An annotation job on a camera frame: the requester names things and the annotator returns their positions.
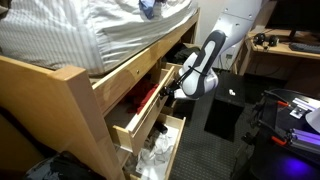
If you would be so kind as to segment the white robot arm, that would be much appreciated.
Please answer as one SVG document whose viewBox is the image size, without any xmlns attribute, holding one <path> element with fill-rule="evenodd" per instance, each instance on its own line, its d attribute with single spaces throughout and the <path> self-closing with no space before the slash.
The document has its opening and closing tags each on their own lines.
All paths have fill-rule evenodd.
<svg viewBox="0 0 320 180">
<path fill-rule="evenodd" d="M 192 53 L 178 77 L 160 91 L 160 96 L 197 100 L 218 86 L 214 61 L 240 42 L 252 27 L 263 0 L 227 0 L 198 54 Z"/>
</svg>

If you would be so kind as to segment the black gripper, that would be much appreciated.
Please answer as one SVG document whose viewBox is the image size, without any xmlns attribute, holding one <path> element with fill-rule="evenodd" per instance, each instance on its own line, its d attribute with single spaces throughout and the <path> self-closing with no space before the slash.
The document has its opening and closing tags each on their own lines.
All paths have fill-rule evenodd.
<svg viewBox="0 0 320 180">
<path fill-rule="evenodd" d="M 171 84 L 162 87 L 162 89 L 159 92 L 160 97 L 161 98 L 164 98 L 165 96 L 174 97 L 175 91 L 178 88 L 179 88 L 179 84 L 173 81 Z"/>
</svg>

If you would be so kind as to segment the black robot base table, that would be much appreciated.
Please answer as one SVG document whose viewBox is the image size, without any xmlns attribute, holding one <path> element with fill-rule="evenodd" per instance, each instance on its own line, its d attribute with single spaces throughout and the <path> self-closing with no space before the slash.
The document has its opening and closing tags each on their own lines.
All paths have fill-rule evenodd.
<svg viewBox="0 0 320 180">
<path fill-rule="evenodd" d="M 253 153 L 235 164 L 231 180 L 320 180 L 319 133 L 306 121 L 318 102 L 293 90 L 264 91 L 248 119 L 257 132 L 242 137 Z"/>
</svg>

